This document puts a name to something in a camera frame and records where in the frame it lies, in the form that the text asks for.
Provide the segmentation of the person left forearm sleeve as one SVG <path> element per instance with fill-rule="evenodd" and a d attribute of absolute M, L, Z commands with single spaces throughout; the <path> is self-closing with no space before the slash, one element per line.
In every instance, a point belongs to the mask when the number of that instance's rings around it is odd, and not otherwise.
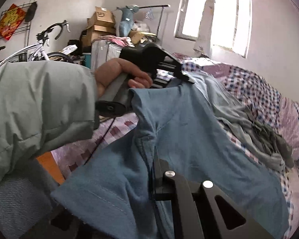
<path fill-rule="evenodd" d="M 27 159 L 78 140 L 98 127 L 90 69 L 39 61 L 0 67 L 0 181 Z"/>

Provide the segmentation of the person left hand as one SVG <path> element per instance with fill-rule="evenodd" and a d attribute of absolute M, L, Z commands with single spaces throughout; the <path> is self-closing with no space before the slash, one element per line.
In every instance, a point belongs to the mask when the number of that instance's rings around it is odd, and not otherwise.
<path fill-rule="evenodd" d="M 153 84 L 151 77 L 132 62 L 113 58 L 102 64 L 94 72 L 98 97 L 101 97 L 108 86 L 122 73 L 131 74 L 134 77 L 128 81 L 130 88 L 150 88 Z"/>

